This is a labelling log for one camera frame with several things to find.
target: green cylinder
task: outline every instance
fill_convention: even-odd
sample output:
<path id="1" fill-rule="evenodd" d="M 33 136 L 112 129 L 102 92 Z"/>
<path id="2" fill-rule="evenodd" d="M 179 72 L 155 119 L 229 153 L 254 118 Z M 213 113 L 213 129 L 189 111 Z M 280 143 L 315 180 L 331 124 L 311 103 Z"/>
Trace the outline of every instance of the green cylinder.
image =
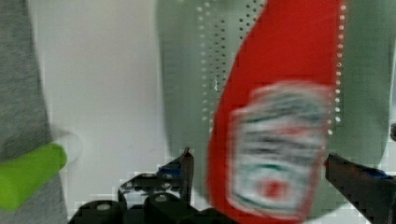
<path id="1" fill-rule="evenodd" d="M 18 209 L 66 164 L 64 149 L 48 144 L 0 164 L 0 208 Z"/>

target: bottle label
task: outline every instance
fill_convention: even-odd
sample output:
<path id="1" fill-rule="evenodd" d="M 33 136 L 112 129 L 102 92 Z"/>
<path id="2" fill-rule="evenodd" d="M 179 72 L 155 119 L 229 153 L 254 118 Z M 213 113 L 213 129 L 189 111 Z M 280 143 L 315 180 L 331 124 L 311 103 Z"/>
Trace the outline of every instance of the bottle label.
<path id="1" fill-rule="evenodd" d="M 282 82 L 232 113 L 230 203 L 256 215 L 296 216 L 327 139 L 329 90 Z"/>

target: gray cloth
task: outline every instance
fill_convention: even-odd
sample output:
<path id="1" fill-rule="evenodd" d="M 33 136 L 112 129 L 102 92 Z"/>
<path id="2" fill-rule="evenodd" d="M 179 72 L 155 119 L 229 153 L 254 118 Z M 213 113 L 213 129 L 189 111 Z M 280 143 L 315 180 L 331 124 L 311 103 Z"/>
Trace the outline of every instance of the gray cloth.
<path id="1" fill-rule="evenodd" d="M 0 0 L 0 162 L 51 141 L 27 4 Z M 66 223 L 58 175 L 0 223 Z"/>

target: green board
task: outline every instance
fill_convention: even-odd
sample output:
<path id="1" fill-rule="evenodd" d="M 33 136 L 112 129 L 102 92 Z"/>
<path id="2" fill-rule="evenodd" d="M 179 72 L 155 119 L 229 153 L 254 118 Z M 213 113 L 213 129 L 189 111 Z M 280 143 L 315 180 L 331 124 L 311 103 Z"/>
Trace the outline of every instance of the green board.
<path id="1" fill-rule="evenodd" d="M 196 159 L 194 187 L 205 197 L 206 148 L 213 114 L 241 41 L 263 1 L 158 1 L 166 133 L 173 156 L 189 146 Z M 388 140 L 395 1 L 347 5 L 340 99 L 329 151 L 377 166 Z M 346 200 L 322 171 L 311 217 Z"/>

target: white background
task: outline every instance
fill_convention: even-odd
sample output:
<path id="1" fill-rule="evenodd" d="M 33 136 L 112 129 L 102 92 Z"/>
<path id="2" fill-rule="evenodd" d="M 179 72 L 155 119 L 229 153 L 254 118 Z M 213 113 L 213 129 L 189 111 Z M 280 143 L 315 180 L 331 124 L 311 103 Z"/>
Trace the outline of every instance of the white background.
<path id="1" fill-rule="evenodd" d="M 156 1 L 29 2 L 54 135 L 69 131 L 84 146 L 79 161 L 61 173 L 72 216 L 85 202 L 116 200 L 117 188 L 134 172 L 153 172 L 170 160 Z M 347 204 L 315 223 L 366 221 Z"/>

